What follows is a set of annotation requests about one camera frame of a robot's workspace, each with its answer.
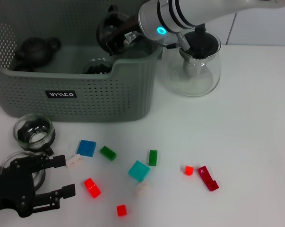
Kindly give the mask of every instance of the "glass pitcher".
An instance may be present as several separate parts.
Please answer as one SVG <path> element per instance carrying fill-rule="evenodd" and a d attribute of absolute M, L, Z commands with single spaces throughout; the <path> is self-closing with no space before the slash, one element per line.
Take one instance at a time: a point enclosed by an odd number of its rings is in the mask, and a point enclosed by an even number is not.
<path fill-rule="evenodd" d="M 169 62 L 168 85 L 176 92 L 191 97 L 203 96 L 213 91 L 220 80 L 219 51 L 221 42 L 218 37 L 205 32 L 203 36 L 193 31 L 194 38 L 185 35 L 191 49 L 179 48 L 180 56 Z"/>

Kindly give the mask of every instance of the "black lid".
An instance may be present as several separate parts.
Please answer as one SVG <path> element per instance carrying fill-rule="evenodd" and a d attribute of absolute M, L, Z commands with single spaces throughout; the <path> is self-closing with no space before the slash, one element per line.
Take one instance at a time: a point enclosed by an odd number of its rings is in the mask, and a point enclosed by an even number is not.
<path fill-rule="evenodd" d="M 195 31 L 184 35 L 190 44 L 190 49 L 185 52 L 195 59 L 205 59 L 218 51 L 218 40 L 205 31 L 205 25 L 202 24 L 196 26 Z"/>

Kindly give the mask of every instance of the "white table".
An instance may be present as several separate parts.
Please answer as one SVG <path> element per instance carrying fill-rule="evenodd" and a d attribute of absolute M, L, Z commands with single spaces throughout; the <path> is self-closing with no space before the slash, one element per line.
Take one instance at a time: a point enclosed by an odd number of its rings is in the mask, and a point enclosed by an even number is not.
<path fill-rule="evenodd" d="M 209 95 L 189 98 L 169 91 L 158 63 L 150 113 L 124 123 L 54 122 L 53 150 L 71 157 L 81 139 L 97 142 L 80 166 L 47 170 L 39 193 L 75 183 L 76 196 L 61 208 L 20 218 L 0 211 L 0 227 L 285 227 L 285 47 L 223 46 L 222 77 Z M 0 108 L 0 163 L 21 150 L 12 137 L 15 118 Z M 99 149 L 107 145 L 111 162 Z M 158 150 L 158 165 L 142 197 L 128 176 L 136 160 Z M 181 166 L 206 165 L 220 188 L 209 192 Z M 82 182 L 101 190 L 93 199 Z M 128 216 L 117 217 L 126 204 Z"/>

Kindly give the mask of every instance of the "red block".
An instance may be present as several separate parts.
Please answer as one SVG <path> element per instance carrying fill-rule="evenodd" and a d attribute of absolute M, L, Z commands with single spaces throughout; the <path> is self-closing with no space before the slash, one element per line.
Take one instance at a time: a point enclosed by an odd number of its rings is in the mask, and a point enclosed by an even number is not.
<path fill-rule="evenodd" d="M 199 168 L 198 173 L 199 173 L 201 179 L 203 180 L 204 184 L 207 186 L 207 188 L 209 189 L 210 192 L 219 188 L 217 182 L 212 179 L 212 177 L 210 176 L 210 174 L 209 174 L 209 172 L 205 166 Z"/>
<path fill-rule="evenodd" d="M 186 167 L 185 167 L 184 173 L 185 173 L 187 176 L 193 175 L 193 172 L 194 172 L 194 167 L 191 167 L 191 166 L 186 166 Z"/>
<path fill-rule="evenodd" d="M 127 215 L 127 207 L 125 205 L 120 205 L 117 207 L 117 215 L 119 217 Z"/>
<path fill-rule="evenodd" d="M 97 187 L 97 185 L 94 183 L 94 181 L 89 178 L 84 182 L 86 188 L 88 189 L 88 191 L 91 193 L 91 195 L 93 196 L 93 198 L 96 198 L 98 195 L 100 195 L 100 190 Z"/>

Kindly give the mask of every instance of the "black teapot lid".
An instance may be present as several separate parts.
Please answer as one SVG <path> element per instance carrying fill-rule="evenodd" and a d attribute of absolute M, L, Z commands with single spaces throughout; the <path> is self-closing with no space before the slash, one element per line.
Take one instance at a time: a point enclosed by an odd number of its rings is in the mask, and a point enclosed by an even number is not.
<path fill-rule="evenodd" d="M 195 59 L 205 59 L 218 51 L 218 40 L 205 31 L 205 25 L 202 24 L 196 26 L 195 31 L 184 35 L 190 44 L 190 49 L 185 52 Z"/>
<path fill-rule="evenodd" d="M 25 52 L 36 52 L 45 47 L 46 42 L 41 38 L 29 38 L 23 43 L 23 50 Z"/>

